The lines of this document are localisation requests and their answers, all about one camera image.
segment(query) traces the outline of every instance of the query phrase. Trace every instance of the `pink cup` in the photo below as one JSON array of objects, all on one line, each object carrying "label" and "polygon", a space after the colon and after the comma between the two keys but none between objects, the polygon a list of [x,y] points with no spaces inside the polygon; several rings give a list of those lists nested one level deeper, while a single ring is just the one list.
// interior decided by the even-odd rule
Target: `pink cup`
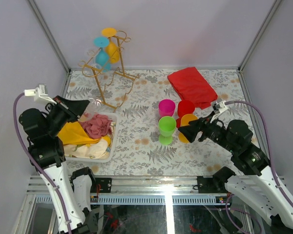
[{"label": "pink cup", "polygon": [[170,99],[161,100],[158,105],[158,110],[161,117],[173,116],[176,104]]}]

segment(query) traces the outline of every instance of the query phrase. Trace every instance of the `plastic bin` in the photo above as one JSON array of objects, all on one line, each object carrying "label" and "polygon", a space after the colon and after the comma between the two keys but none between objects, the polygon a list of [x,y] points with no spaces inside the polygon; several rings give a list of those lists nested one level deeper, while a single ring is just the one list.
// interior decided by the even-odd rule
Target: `plastic bin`
[{"label": "plastic bin", "polygon": [[119,130],[120,116],[115,113],[100,112],[100,115],[108,116],[108,119],[111,119],[113,122],[116,122],[115,133],[112,139],[111,152],[107,159],[90,159],[90,158],[80,158],[80,157],[65,157],[67,161],[83,161],[83,162],[108,162],[112,159],[114,150],[116,147],[117,135]]}]

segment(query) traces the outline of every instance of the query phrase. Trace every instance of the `red cloth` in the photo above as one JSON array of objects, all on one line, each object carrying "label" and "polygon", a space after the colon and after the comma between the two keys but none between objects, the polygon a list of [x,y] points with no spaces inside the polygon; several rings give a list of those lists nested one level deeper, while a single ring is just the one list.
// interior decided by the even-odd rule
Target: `red cloth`
[{"label": "red cloth", "polygon": [[195,67],[174,72],[168,76],[168,80],[181,100],[190,100],[195,107],[205,109],[217,100],[216,92]]},{"label": "red cloth", "polygon": [[91,120],[79,123],[90,138],[99,139],[107,133],[112,133],[111,122],[108,116],[96,114]]}]

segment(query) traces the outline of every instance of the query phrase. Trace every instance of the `leaf pattern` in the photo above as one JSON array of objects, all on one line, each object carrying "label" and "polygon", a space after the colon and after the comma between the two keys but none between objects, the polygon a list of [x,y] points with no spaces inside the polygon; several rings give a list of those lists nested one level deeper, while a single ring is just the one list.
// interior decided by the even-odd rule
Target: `leaf pattern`
[{"label": "leaf pattern", "polygon": [[[180,97],[167,80],[167,76],[175,70],[127,72],[132,75],[139,74],[140,79],[135,80],[126,101],[116,110],[120,116],[120,128],[111,160],[107,163],[67,160],[69,173],[82,167],[90,167],[97,175],[106,176],[208,176],[216,172],[215,168],[228,166],[240,175],[230,160],[231,154],[208,139],[183,144],[179,141],[179,132],[176,130],[169,146],[158,142],[159,102],[166,98],[173,100],[176,106],[180,102]],[[102,89],[104,84],[111,82],[112,73],[113,71],[109,71],[98,77]],[[244,100],[235,70],[200,70],[200,73],[220,97],[226,100]],[[106,87],[106,102],[112,105],[120,103],[131,85],[131,80],[115,76],[113,83]],[[94,78],[84,77],[81,71],[71,73],[66,98],[79,100],[99,95]],[[220,117],[225,126],[233,119],[242,119],[253,130],[247,107],[235,104],[229,108],[229,111]],[[103,111],[113,110],[104,105],[98,107],[98,112]],[[205,117],[211,111],[210,107],[204,110],[196,108],[194,114],[197,117]],[[177,110],[173,117],[178,118]]]}]

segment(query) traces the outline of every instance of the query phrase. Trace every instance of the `white wall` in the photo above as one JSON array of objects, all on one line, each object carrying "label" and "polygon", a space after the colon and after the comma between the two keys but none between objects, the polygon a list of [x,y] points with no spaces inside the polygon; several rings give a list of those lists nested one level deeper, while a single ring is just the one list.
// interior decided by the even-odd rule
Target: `white wall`
[{"label": "white wall", "polygon": [[[64,76],[26,1],[0,0],[0,234],[11,232],[34,172],[15,134],[13,101],[39,82],[58,94]],[[18,114],[32,102],[22,98]]]},{"label": "white wall", "polygon": [[293,192],[293,1],[282,3],[244,76],[268,123],[277,172]]},{"label": "white wall", "polygon": [[238,66],[274,0],[36,0],[73,68],[105,27],[124,30],[127,67]]}]

